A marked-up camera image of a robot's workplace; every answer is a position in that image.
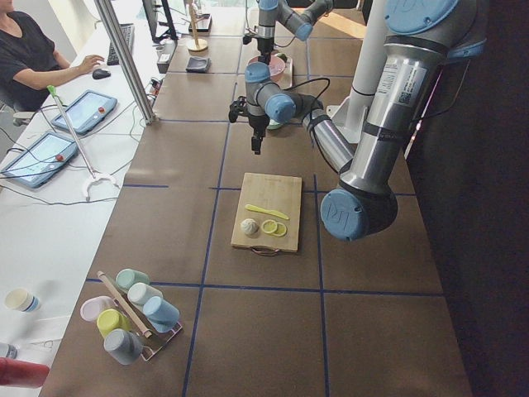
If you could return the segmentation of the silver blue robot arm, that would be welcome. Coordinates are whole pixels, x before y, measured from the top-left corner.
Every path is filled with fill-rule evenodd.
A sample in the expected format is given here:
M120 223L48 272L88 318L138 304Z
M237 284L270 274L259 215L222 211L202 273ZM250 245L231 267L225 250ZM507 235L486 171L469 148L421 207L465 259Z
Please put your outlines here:
M259 19L256 27L258 61L269 64L274 50L275 26L280 23L300 41L311 35L317 20L334 8L332 0L316 0L301 14L295 12L284 0L265 0L259 3Z
M247 117L251 148L260 152L270 122L298 119L340 177L322 200L320 214L334 237L353 241L389 227L398 212L389 188L398 153L428 95L436 71L479 55L486 41L485 1L376 1L351 86L346 124L337 127L311 95L280 88L270 77L275 27L305 41L317 20L334 8L315 1L295 12L285 1L262 1L255 39L259 58L245 69L245 95L229 118Z

